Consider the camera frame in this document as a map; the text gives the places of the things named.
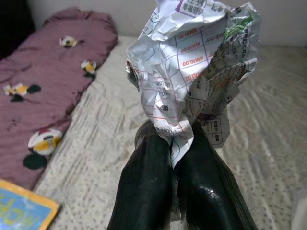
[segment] white wall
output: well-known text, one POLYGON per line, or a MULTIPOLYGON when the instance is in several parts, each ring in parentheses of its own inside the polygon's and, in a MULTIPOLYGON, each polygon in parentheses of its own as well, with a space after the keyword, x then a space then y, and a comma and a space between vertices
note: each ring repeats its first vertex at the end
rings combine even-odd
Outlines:
MULTIPOLYGON (((221 0, 237 6, 248 0, 221 0)), ((260 42, 263 45, 307 45, 306 0, 250 0, 262 17, 260 42)), ((155 0, 29 0, 36 26, 54 12, 78 6, 112 15, 120 35, 137 36, 156 3, 155 0)))

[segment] purple blanket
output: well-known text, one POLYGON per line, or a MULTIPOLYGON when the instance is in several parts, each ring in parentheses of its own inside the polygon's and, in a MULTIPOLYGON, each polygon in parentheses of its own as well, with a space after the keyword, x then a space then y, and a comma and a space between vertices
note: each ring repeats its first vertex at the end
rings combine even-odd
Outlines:
POLYGON ((93 80, 93 66, 81 64, 102 65, 117 38, 109 15, 70 8, 48 19, 0 62, 1 179, 33 189, 45 167, 29 169, 24 160, 34 168, 47 162, 93 80), (65 36, 76 39, 75 46, 61 46, 65 36))

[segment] white bedsheet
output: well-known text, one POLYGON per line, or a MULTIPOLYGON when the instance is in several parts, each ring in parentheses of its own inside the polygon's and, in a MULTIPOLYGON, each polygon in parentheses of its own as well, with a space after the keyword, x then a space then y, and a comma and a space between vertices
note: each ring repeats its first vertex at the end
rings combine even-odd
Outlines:
MULTIPOLYGON (((125 49, 134 39, 119 37, 36 187, 63 203, 51 230, 107 227, 121 170, 146 119, 125 73, 125 49)), ((258 228, 288 230, 293 194, 307 188, 307 53, 262 47, 258 58, 254 76, 228 106, 231 134, 217 152, 232 169, 258 228)))

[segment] crumpled receipt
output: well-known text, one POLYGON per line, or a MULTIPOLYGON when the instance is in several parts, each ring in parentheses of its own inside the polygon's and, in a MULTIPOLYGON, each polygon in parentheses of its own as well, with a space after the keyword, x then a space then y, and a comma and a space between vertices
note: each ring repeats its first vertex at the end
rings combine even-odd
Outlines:
POLYGON ((172 146, 172 166, 200 122, 215 148, 230 134, 226 106, 254 70, 260 16, 250 3, 157 0, 139 39, 127 49, 128 78, 158 134, 172 146))

